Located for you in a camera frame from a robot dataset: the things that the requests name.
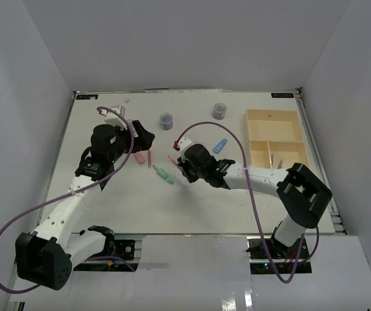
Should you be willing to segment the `orange highlighter pen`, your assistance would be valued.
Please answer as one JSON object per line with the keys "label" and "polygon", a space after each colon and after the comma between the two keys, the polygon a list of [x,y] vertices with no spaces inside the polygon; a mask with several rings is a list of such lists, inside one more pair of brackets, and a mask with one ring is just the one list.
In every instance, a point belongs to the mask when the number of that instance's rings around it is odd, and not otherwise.
{"label": "orange highlighter pen", "polygon": [[148,165],[148,168],[152,168],[152,152],[151,152],[151,149],[147,150],[147,165]]}

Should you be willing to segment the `pink highlighter pen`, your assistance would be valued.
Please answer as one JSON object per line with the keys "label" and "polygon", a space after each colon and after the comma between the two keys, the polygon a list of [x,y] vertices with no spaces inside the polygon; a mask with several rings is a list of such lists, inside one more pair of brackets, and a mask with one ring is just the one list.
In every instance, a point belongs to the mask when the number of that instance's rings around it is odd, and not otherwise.
{"label": "pink highlighter pen", "polygon": [[171,156],[168,156],[168,158],[170,159],[170,161],[174,164],[174,165],[178,165],[177,161],[171,157]]}

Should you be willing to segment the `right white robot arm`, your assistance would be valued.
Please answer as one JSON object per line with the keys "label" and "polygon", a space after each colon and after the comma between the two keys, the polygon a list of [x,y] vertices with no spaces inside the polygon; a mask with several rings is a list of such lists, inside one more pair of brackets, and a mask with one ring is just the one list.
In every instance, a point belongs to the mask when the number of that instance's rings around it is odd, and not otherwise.
{"label": "right white robot arm", "polygon": [[307,229],[317,227],[332,199],[332,192],[305,165],[288,169],[244,167],[231,159],[217,160],[201,144],[183,138],[174,148],[181,156],[178,167],[188,182],[200,179],[214,188],[244,189],[279,198],[287,216],[270,238],[272,253],[281,259],[294,251]]}

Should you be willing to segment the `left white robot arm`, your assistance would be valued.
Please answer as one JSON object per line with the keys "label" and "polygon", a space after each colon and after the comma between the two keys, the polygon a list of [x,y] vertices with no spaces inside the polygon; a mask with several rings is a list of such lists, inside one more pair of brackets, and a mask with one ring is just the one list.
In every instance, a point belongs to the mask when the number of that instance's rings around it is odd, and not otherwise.
{"label": "left white robot arm", "polygon": [[70,239],[73,229],[90,203],[104,190],[115,172],[115,162],[128,152],[146,151],[155,136],[139,120],[119,126],[101,124],[93,129],[91,145],[81,155],[68,197],[31,233],[22,233],[15,243],[18,277],[59,290],[73,268],[90,257],[107,259],[115,251],[114,232],[93,225]]}

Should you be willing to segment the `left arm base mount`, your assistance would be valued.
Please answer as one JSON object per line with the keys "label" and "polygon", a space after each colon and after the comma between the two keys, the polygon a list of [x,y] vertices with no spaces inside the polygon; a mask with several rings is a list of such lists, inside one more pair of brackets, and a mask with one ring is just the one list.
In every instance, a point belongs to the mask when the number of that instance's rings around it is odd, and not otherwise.
{"label": "left arm base mount", "polygon": [[74,271],[94,272],[135,272],[138,263],[135,259],[136,241],[134,239],[118,239],[114,232],[107,227],[93,225],[88,231],[105,236],[104,249],[91,255],[92,259],[76,266]]}

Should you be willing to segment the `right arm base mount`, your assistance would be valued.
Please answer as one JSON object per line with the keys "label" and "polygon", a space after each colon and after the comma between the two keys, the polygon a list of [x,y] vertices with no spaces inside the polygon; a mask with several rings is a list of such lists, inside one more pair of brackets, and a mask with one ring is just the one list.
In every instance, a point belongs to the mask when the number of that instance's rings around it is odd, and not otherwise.
{"label": "right arm base mount", "polygon": [[[295,263],[296,252],[298,251],[300,239],[296,241],[296,244],[284,251],[281,255],[274,250],[270,250],[271,258],[273,259],[277,271],[280,274],[290,275]],[[274,271],[270,266],[270,262],[263,249],[260,238],[248,239],[248,248],[246,249],[250,258],[250,272],[252,275],[274,275]],[[295,274],[310,274],[312,273],[312,267],[309,260],[310,252],[307,246],[306,240],[303,241],[300,258],[298,259],[298,265],[296,267]]]}

